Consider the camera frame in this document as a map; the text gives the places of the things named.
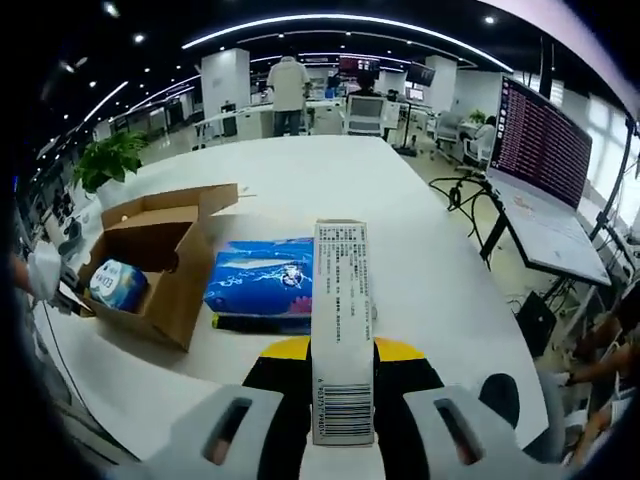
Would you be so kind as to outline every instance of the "white glove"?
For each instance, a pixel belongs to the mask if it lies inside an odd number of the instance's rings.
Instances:
[[[39,241],[27,260],[29,285],[36,300],[51,300],[60,284],[62,259],[51,243]]]

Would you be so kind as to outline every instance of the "white cabinet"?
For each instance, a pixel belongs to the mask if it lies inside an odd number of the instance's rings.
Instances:
[[[236,116],[238,140],[256,140],[273,137],[272,111],[245,111]]]

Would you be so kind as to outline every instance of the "white shirt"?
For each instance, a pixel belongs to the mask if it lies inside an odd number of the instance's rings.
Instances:
[[[271,67],[267,85],[273,88],[273,110],[288,112],[304,107],[304,86],[311,83],[307,69],[293,57],[282,57]]]
[[[473,142],[478,145],[478,148],[481,150],[491,150],[495,134],[496,127],[493,125],[483,125],[476,132]]]

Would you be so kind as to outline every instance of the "blue package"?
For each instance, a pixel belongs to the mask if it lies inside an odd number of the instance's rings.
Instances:
[[[110,259],[91,276],[91,298],[116,310],[133,312],[147,288],[147,277],[126,263]]]
[[[219,315],[311,318],[313,238],[230,242],[204,293]]]

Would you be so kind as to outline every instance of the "television screen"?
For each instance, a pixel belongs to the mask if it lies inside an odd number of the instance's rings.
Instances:
[[[407,82],[430,87],[435,75],[436,71],[433,68],[414,62],[411,64],[409,71],[407,72]]]
[[[418,88],[408,88],[409,95],[407,95],[411,100],[424,100],[424,92]]]
[[[380,62],[368,58],[340,57],[340,62],[338,63],[338,72],[340,74],[357,77],[363,71],[370,72],[373,78],[378,78],[380,75]]]

